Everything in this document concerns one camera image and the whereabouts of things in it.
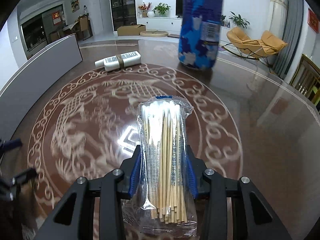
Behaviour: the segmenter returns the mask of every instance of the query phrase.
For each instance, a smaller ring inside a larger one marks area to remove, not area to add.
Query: barcode
[[[111,63],[111,62],[118,61],[118,59],[117,59],[116,56],[113,56],[113,57],[108,57],[108,58],[107,58],[107,61],[108,61],[109,63]]]
[[[125,53],[125,54],[121,54],[121,58],[122,59],[126,59],[129,57],[134,57],[137,56],[138,54],[134,51],[134,52],[129,52],[129,53]]]
[[[220,25],[209,22],[202,22],[201,40],[203,41],[219,41]]]

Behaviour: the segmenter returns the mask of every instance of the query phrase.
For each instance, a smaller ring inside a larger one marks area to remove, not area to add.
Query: television
[[[183,0],[176,0],[176,16],[183,14]]]

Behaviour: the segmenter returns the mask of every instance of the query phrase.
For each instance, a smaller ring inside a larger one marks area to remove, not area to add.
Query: blue camouflage can
[[[223,0],[183,0],[179,60],[197,68],[213,67],[219,46]]]

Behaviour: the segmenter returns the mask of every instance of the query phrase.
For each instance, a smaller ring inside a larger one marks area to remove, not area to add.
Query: red chinese new year poster
[[[60,13],[58,11],[52,13],[52,20],[54,25],[57,25],[61,22]]]
[[[316,14],[310,9],[309,9],[308,24],[312,29],[316,31],[316,33],[319,33],[319,20]]]

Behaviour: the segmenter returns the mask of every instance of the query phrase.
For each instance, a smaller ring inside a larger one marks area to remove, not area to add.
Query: metal screw
[[[122,171],[121,171],[121,169],[115,169],[115,170],[113,170],[112,174],[116,175],[116,176],[119,176],[119,175],[122,174]]]
[[[86,180],[85,177],[79,177],[79,178],[77,179],[77,183],[78,183],[78,184],[84,184],[85,180]]]
[[[207,174],[207,175],[213,175],[214,174],[214,170],[213,169],[206,169],[204,171],[204,173]]]
[[[248,177],[242,177],[241,178],[241,181],[244,183],[244,184],[247,184],[250,182],[250,179]]]

